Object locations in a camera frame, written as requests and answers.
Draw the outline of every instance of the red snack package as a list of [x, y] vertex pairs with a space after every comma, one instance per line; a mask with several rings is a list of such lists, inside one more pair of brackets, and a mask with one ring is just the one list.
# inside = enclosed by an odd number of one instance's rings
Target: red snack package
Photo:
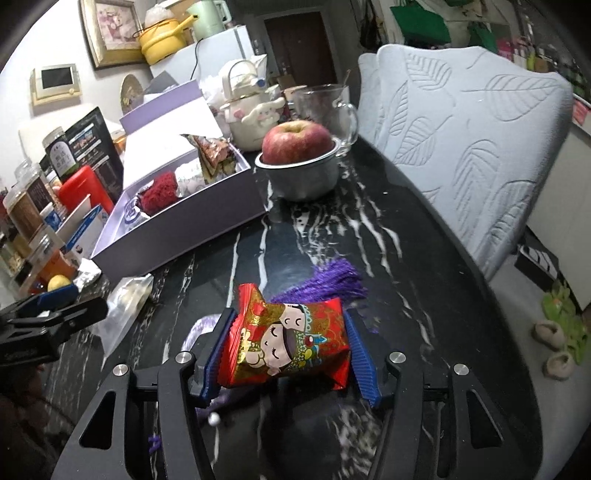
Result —
[[346, 387], [349, 342], [340, 299], [267, 303], [256, 285], [238, 287], [240, 312], [223, 347], [217, 381], [226, 388], [272, 377], [324, 373]]

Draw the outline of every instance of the green bag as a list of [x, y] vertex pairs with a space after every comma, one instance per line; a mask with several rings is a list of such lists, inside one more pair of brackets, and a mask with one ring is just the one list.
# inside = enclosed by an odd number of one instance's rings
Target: green bag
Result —
[[452, 39], [440, 15], [425, 10], [416, 2], [400, 7], [390, 7], [404, 38], [423, 41], [432, 45], [443, 45]]
[[479, 22], [470, 22], [468, 32], [470, 32], [470, 43], [468, 46], [484, 47], [493, 53], [499, 53], [499, 48], [496, 46], [496, 37], [485, 25]]

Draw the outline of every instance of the metal screw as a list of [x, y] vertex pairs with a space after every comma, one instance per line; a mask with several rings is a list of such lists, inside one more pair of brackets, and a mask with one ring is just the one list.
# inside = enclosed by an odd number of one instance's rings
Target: metal screw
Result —
[[470, 373], [470, 369], [464, 364], [455, 364], [453, 366], [453, 371], [457, 375], [467, 375], [468, 373]]
[[177, 353], [177, 356], [174, 357], [178, 364], [186, 364], [189, 360], [191, 360], [191, 353], [190, 352], [180, 352]]
[[406, 355], [402, 352], [392, 352], [388, 358], [393, 364], [403, 364], [406, 361]]
[[125, 364], [119, 364], [113, 369], [116, 377], [123, 377], [129, 371], [129, 367]]

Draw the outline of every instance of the red apple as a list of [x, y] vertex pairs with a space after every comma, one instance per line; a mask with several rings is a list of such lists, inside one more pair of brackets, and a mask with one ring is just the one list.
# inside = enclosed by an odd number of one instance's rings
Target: red apple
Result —
[[288, 165], [312, 160], [334, 147], [330, 132], [307, 120], [286, 122], [271, 128], [262, 142], [262, 162]]

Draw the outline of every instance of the fuzzy slipper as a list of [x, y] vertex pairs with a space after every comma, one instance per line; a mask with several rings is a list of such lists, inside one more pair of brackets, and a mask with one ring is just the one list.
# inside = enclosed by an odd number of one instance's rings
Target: fuzzy slipper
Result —
[[568, 352], [556, 352], [550, 355], [543, 366], [544, 375], [554, 380], [566, 380], [575, 368], [574, 358]]
[[566, 335], [562, 327], [552, 320], [540, 320], [534, 324], [532, 337], [552, 350], [562, 350], [566, 344]]

